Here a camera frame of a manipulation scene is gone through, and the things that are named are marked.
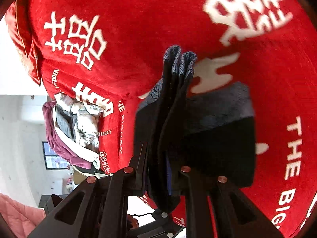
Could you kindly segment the dark window frame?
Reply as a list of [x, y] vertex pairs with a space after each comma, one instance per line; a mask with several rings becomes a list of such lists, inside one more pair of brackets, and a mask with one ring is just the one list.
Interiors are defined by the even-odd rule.
[[54, 152], [47, 141], [42, 141], [42, 150], [44, 162], [47, 170], [66, 170], [69, 169], [69, 163]]

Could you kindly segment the pink quilt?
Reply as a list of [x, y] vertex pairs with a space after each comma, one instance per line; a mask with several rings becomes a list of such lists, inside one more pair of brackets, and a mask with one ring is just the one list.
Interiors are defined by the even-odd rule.
[[28, 237], [46, 217], [42, 208], [30, 207], [1, 193], [1, 216], [17, 237]]

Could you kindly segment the red blanket white characters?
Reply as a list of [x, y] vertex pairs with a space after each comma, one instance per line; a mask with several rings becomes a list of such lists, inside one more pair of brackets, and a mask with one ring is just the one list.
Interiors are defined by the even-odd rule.
[[297, 0], [13, 0], [4, 19], [35, 83], [105, 109], [106, 174], [137, 150], [137, 109], [170, 46], [197, 54], [188, 97], [245, 84], [259, 154], [243, 192], [285, 237], [303, 229], [316, 206], [316, 29]]

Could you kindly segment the black pants grey patterned waistband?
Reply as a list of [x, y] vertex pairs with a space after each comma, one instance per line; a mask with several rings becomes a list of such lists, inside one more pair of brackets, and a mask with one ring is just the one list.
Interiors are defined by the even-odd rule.
[[167, 213], [180, 202], [172, 185], [187, 165], [204, 177], [249, 187], [255, 172], [255, 121], [249, 88], [235, 82], [187, 96], [197, 56], [178, 45], [163, 55], [161, 79], [137, 109], [134, 147], [148, 143], [148, 195]]

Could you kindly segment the pile of light clothes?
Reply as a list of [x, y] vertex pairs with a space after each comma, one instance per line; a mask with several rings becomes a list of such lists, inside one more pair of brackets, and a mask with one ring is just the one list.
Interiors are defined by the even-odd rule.
[[80, 171], [103, 174], [98, 123], [104, 109], [58, 93], [44, 103], [42, 112], [47, 142], [53, 152]]

